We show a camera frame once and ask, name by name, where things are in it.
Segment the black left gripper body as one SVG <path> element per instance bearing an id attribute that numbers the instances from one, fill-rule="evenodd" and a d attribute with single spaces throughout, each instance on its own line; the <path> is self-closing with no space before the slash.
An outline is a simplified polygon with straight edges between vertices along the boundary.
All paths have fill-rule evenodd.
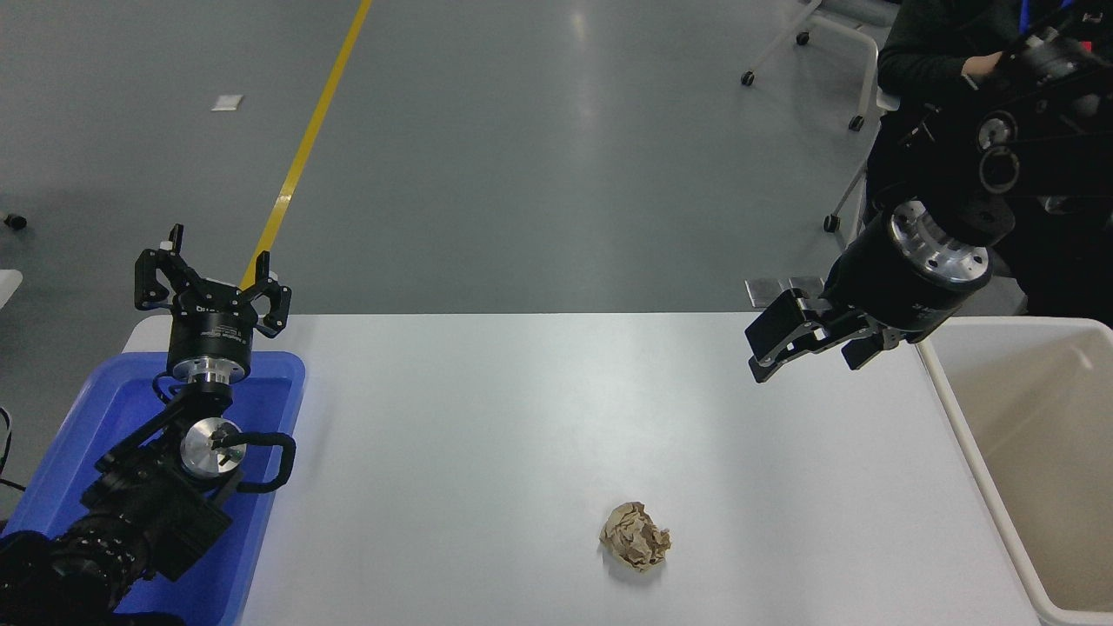
<path id="1" fill-rule="evenodd" d="M 167 370 L 180 373 L 203 359 L 252 372 L 254 323 L 258 320 L 240 288 L 226 283 L 194 284 L 171 300 L 173 322 Z"/>

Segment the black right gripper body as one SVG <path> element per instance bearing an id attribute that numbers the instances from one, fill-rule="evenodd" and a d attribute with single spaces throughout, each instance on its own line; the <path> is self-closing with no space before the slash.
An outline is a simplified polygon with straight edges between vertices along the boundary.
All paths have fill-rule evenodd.
<path id="1" fill-rule="evenodd" d="M 991 278 L 991 253 L 930 217 L 879 217 L 835 262 L 823 299 L 905 333 L 930 333 Z"/>

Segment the person's right hand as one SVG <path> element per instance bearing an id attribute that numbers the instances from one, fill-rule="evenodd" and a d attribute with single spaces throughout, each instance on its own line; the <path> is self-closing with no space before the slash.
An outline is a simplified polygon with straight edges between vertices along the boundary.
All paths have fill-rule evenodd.
<path id="1" fill-rule="evenodd" d="M 964 82 L 971 88 L 978 89 L 981 84 L 989 79 L 989 75 L 996 69 L 1003 56 L 1002 50 L 985 56 L 973 56 L 963 60 L 959 75 Z"/>

